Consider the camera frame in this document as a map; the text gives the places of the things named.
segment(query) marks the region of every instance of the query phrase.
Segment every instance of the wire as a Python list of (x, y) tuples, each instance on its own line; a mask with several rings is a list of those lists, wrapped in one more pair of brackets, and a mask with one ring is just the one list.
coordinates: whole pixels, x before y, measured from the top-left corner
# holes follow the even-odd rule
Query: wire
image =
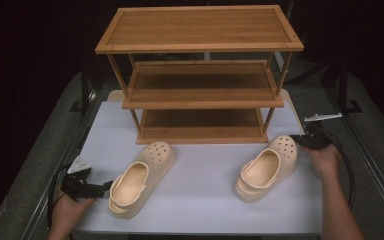
[(62, 170), (68, 169), (71, 166), (72, 163), (66, 164), (62, 166), (58, 171), (52, 176), (51, 186), (49, 187), (49, 193), (48, 193), (48, 208), (47, 208), (47, 219), (48, 219), (48, 230), (51, 230), (52, 227), (52, 213), (54, 211), (55, 204), (61, 199), (57, 199), (57, 201), (54, 203), (54, 195), (55, 195), (55, 188), (57, 185), (58, 176), (61, 173)]
[(316, 129), (321, 133), (323, 133), (326, 137), (328, 137), (332, 141), (333, 145), (336, 147), (336, 149), (338, 149), (339, 154), (341, 154), (342, 156), (342, 160), (344, 161), (347, 169), (348, 181), (349, 181), (349, 187), (350, 187), (349, 194), (348, 194), (348, 206), (350, 207), (350, 209), (352, 209), (352, 207), (354, 206), (354, 199), (355, 199), (355, 179), (354, 179), (354, 172), (351, 166), (351, 162), (348, 159), (347, 155), (345, 154), (345, 151), (342, 148), (341, 142), (338, 140), (338, 138), (335, 135), (325, 132), (322, 129), (317, 127)]

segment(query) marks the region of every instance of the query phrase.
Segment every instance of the white table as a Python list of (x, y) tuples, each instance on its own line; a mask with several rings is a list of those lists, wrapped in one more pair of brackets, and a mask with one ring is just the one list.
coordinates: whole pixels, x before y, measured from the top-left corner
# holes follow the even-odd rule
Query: white table
[[(285, 107), (273, 115), (269, 139), (301, 132), (292, 103), (285, 101)], [(145, 147), (136, 145), (136, 135), (130, 112), (121, 109), (121, 102), (103, 102), (80, 155), (92, 163), (88, 183), (102, 184), (122, 174)], [(321, 183), (310, 158), (302, 152), (292, 175), (263, 199), (245, 203), (236, 196), (233, 185), (242, 166), (265, 146), (173, 145), (176, 162), (138, 215), (129, 220), (114, 217), (108, 209), (107, 192), (89, 209), (77, 230), (224, 235), (319, 233)]]

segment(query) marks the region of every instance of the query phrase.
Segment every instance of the human hand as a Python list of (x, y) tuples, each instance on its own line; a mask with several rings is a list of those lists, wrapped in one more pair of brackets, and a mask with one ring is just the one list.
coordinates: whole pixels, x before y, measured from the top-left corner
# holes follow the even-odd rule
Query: human hand
[(313, 167), (322, 180), (332, 177), (338, 178), (341, 154), (333, 144), (329, 144), (320, 150), (313, 150), (306, 147), (301, 147), (301, 150), (310, 155)]
[(86, 210), (95, 202), (95, 198), (74, 201), (60, 189), (58, 196), (62, 196), (54, 205), (52, 213), (52, 227), (48, 240), (66, 239), (79, 223)]

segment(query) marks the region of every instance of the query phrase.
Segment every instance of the croc shoe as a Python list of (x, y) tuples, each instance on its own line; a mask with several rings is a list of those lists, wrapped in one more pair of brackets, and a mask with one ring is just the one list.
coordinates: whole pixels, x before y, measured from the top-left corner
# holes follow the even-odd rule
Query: croc shoe
[(245, 202), (260, 200), (295, 170), (297, 156), (296, 143), (291, 137), (276, 137), (254, 160), (242, 167), (234, 186), (236, 194)]
[(120, 218), (136, 216), (175, 161), (166, 142), (148, 145), (111, 185), (109, 208)]

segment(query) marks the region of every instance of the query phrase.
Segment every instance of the wooden shelf board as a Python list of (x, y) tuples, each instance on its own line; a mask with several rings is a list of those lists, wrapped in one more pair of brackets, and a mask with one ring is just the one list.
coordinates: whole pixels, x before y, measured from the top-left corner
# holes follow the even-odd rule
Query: wooden shelf board
[(255, 5), (120, 8), (95, 51), (130, 54), (303, 48), (279, 6)]
[(144, 110), (138, 144), (268, 142), (260, 109)]
[(137, 62), (124, 109), (283, 107), (266, 60)]

